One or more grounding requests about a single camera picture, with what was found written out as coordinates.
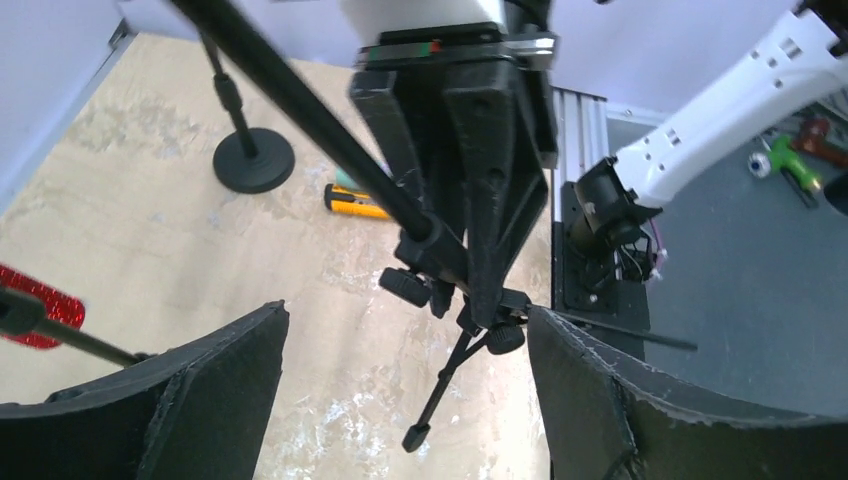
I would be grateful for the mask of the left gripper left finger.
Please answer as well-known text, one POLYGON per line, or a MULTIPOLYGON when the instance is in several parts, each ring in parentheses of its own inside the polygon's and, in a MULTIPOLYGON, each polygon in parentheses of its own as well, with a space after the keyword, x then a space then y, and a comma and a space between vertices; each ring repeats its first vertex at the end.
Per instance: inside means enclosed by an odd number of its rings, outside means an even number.
POLYGON ((5 479, 250 479, 289 328, 270 302, 37 404, 1 407, 5 479))

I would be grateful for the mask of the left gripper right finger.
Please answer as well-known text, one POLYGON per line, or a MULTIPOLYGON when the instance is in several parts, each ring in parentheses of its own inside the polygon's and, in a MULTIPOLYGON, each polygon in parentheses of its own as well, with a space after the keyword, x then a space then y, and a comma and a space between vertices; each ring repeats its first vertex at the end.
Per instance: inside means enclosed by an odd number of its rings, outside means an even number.
POLYGON ((679 380, 535 307, 527 345, 558 479, 843 479, 847 423, 679 380))

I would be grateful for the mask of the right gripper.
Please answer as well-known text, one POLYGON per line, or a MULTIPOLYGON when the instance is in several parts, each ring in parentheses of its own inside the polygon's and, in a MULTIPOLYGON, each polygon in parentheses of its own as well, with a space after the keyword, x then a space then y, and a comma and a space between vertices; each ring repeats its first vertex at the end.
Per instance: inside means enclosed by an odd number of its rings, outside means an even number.
MULTIPOLYGON (((546 202, 525 74, 556 56, 550 1, 356 1, 361 68, 468 63, 443 90, 464 168, 468 286, 473 321, 498 322, 505 277, 546 202)), ((354 74, 349 96, 376 140, 393 182, 435 211, 412 121, 411 88, 399 70, 354 74)))

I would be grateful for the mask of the teal toy microphone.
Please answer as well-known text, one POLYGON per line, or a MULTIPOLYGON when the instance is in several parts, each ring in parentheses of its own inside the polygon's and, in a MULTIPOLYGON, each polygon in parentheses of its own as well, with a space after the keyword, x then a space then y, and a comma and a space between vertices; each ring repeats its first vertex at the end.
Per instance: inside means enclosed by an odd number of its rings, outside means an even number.
POLYGON ((335 171, 334 184, 349 191, 363 191, 363 188, 343 169, 335 171))

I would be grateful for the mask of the black tripod stand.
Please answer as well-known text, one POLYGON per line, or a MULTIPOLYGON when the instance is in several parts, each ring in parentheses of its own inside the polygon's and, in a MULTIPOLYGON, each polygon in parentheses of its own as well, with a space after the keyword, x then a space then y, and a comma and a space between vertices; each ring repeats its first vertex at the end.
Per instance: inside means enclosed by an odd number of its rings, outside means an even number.
POLYGON ((47 308, 40 299, 6 287, 1 288, 1 333, 11 337, 32 333, 42 335, 123 368, 152 358, 151 354, 128 352, 49 319, 47 308))
MULTIPOLYGON (((387 166, 379 167, 365 149, 329 111, 289 63, 260 34, 242 12, 228 1, 180 1, 178 10, 248 76, 313 142, 359 183, 398 222, 402 234, 396 257, 402 269, 389 269, 382 284, 391 293, 435 315, 447 309, 451 296, 461 291, 466 300, 459 356, 466 357, 482 344, 493 354, 517 349, 525 339, 521 316, 529 304, 519 304, 516 292, 503 283, 498 324, 486 329, 473 321, 468 286, 468 240, 464 211, 465 175, 457 134, 445 104, 443 90, 453 67, 464 63, 357 67, 362 70, 399 70, 416 82, 411 88, 415 111, 412 121, 416 143, 435 211, 428 213, 397 186, 387 166), (483 333, 480 342, 477 334, 483 333)), ((553 90, 546 71, 526 71, 525 82, 535 116, 535 139, 541 169, 556 158, 557 128, 553 90)))

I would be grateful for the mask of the red glitter microphone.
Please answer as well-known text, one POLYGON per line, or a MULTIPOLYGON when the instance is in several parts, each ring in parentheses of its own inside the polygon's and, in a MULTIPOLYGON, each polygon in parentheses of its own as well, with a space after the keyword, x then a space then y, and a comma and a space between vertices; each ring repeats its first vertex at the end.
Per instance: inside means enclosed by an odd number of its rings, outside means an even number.
POLYGON ((45 319, 79 330, 86 315, 84 303, 6 264, 1 264, 1 335, 38 350, 60 342, 36 332, 45 319))

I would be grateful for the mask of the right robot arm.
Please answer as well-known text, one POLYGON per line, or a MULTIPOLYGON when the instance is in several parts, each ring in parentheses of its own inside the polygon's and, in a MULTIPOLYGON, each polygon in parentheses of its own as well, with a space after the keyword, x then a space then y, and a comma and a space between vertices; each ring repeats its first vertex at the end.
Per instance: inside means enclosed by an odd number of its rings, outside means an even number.
MULTIPOLYGON (((483 329, 506 325, 502 285, 556 160, 547 1, 345 1, 362 42, 350 96, 391 172, 434 226, 410 233, 441 315, 454 288, 483 329)), ((847 5, 801 1, 732 67, 577 186, 581 256, 598 261, 704 170, 847 82, 847 5)))

